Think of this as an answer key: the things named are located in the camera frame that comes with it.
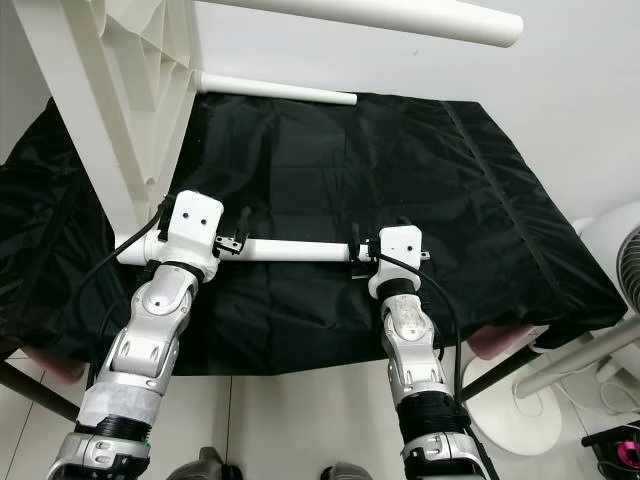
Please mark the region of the white plastic table leg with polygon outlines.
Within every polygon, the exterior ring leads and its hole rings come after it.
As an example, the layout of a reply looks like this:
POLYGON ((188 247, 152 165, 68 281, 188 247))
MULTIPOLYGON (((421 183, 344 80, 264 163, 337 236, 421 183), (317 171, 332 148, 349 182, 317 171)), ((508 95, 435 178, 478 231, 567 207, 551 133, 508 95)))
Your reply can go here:
POLYGON ((259 79, 243 79, 200 72, 196 74, 198 90, 214 93, 236 93, 236 95, 265 97, 265 99, 287 99, 310 102, 329 102, 337 105, 356 105, 356 93, 332 90, 316 90, 316 88, 293 86, 259 81, 259 79))
POLYGON ((449 38, 507 49, 524 35, 524 18, 461 0, 200 0, 204 3, 449 38))
POLYGON ((349 262, 349 244, 284 241, 284 239, 250 239, 251 255, 246 259, 221 260, 260 262, 349 262))

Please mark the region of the white plastic children table top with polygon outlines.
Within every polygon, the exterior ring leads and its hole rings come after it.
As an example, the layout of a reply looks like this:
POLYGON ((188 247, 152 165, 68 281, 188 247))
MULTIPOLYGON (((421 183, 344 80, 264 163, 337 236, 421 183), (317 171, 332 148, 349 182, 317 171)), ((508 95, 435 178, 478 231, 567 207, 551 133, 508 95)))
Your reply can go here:
POLYGON ((201 65, 195 0, 12 0, 119 239, 168 193, 201 65))

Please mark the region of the black table cloth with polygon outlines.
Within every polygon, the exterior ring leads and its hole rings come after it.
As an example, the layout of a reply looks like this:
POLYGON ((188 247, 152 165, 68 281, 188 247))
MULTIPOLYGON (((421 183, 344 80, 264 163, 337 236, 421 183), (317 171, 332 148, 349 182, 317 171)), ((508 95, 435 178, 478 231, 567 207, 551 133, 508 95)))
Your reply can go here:
MULTIPOLYGON (((515 143, 477 102, 364 93, 353 106, 201 93, 172 191, 250 206, 250 238, 349 242, 411 221, 429 252, 422 288, 438 342, 453 317, 484 326, 616 323, 625 302, 515 143)), ((127 320, 137 268, 87 271, 113 229, 50 102, 0 170, 0 328, 47 355, 104 355, 127 320)), ((376 308, 342 262, 224 262, 180 338, 184 376, 282 375, 383 360, 376 308)))

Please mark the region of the grey right robot foot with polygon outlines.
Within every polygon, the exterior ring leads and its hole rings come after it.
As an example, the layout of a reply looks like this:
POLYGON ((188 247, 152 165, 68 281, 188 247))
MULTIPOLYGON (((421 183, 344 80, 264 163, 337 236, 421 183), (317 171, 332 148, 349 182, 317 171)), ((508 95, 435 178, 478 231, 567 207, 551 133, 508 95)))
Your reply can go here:
POLYGON ((319 480, 374 480, 374 477, 364 466, 356 463, 338 461, 325 467, 319 480))

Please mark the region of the grey robot foot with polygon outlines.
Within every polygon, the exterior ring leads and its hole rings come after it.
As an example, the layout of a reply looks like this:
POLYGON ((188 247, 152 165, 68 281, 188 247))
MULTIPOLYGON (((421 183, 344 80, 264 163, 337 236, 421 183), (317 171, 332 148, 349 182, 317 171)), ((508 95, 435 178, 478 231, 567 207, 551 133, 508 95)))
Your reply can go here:
POLYGON ((374 477, 364 466, 356 463, 338 461, 325 467, 319 480, 374 480, 374 477))
POLYGON ((198 452, 197 460, 184 463, 168 480, 244 480, 244 477, 241 468, 225 461, 215 447, 206 445, 198 452))

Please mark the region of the grey left robot foot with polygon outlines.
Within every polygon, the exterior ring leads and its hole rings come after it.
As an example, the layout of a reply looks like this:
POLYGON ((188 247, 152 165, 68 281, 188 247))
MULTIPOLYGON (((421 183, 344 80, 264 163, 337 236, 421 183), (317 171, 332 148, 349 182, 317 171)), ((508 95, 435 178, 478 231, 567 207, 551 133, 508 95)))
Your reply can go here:
POLYGON ((197 460, 184 463, 168 480, 244 480, 244 477, 241 468, 225 461, 215 447, 206 445, 198 452, 197 460))

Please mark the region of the black magenta hair dryer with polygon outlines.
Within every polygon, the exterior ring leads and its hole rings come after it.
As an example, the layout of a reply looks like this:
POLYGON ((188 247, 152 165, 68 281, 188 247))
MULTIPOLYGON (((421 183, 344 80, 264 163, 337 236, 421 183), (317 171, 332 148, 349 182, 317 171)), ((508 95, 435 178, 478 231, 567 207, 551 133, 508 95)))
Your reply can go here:
POLYGON ((628 422, 584 436, 582 447, 596 458, 596 470, 607 480, 640 480, 640 422, 628 422))

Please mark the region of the white pedestal fan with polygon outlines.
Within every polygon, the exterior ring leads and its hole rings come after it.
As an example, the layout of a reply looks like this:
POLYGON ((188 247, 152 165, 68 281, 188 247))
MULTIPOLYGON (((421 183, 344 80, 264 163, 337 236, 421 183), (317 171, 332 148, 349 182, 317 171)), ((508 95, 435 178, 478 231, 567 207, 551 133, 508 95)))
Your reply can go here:
MULTIPOLYGON (((498 335, 498 342, 513 348, 508 356, 525 346, 543 352, 465 402, 475 413, 477 430, 512 454, 536 456, 556 443, 563 420, 550 387, 571 372, 618 364, 640 381, 640 200, 581 220, 575 228, 616 297, 625 302, 625 311, 617 314, 616 323, 590 332, 585 326, 529 326, 498 335)), ((502 360, 497 353, 481 352, 463 379, 475 380, 502 360)))

